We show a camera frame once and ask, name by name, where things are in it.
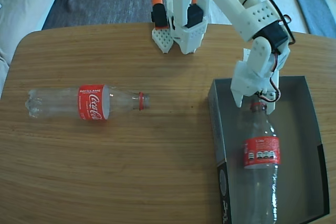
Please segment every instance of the upright bottle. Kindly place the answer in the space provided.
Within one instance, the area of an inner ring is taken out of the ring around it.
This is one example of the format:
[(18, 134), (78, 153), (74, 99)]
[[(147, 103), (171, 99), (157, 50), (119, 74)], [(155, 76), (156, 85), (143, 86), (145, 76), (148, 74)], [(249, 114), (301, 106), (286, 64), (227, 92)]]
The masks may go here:
[(109, 116), (149, 108), (147, 94), (120, 91), (104, 84), (67, 89), (33, 89), (28, 94), (26, 108), (33, 118), (67, 116), (107, 120)]
[(279, 138), (266, 114), (266, 105), (253, 102), (253, 121), (244, 149), (248, 188), (245, 224), (274, 224), (277, 221), (277, 175), (280, 164)]

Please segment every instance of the cardboard box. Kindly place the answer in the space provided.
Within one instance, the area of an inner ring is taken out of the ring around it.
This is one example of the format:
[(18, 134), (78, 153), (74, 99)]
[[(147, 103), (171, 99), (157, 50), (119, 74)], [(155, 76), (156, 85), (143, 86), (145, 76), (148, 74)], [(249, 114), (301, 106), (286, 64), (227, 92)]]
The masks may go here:
[[(277, 224), (303, 224), (330, 212), (326, 163), (314, 106), (305, 77), (280, 77), (281, 99), (270, 120), (280, 138)], [(213, 81), (208, 94), (213, 125), (223, 224), (242, 224), (245, 202), (243, 143), (249, 101), (237, 108), (231, 79)]]

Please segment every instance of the white robotic arm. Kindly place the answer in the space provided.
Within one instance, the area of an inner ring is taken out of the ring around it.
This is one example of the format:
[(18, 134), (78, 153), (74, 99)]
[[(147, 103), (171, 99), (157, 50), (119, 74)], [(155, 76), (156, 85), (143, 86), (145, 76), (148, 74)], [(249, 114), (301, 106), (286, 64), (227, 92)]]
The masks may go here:
[[(268, 102), (270, 114), (280, 98), (279, 70), (290, 53), (289, 34), (279, 25), (278, 12), (269, 0), (213, 1), (244, 41), (254, 39), (249, 56), (237, 62), (232, 78), (231, 91), (236, 105), (241, 107), (244, 96), (257, 93)], [(166, 2), (170, 36), (184, 54), (195, 52), (201, 45), (208, 23), (209, 0), (197, 0), (198, 7), (193, 9), (190, 6), (191, 0)]]

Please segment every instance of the perforated plastic part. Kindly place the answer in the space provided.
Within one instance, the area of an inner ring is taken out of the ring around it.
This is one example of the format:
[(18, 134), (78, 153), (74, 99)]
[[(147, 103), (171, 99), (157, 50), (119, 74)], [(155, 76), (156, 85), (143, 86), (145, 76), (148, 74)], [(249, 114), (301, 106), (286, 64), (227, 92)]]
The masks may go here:
[(169, 28), (153, 29), (152, 38), (164, 54), (169, 52), (174, 43)]

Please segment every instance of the blue rug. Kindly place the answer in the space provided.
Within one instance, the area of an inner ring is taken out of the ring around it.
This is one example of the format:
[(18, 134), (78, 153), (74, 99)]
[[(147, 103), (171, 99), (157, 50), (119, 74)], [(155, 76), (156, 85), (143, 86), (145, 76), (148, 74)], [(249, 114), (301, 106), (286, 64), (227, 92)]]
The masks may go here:
[(311, 34), (336, 38), (336, 22), (325, 0), (298, 0)]

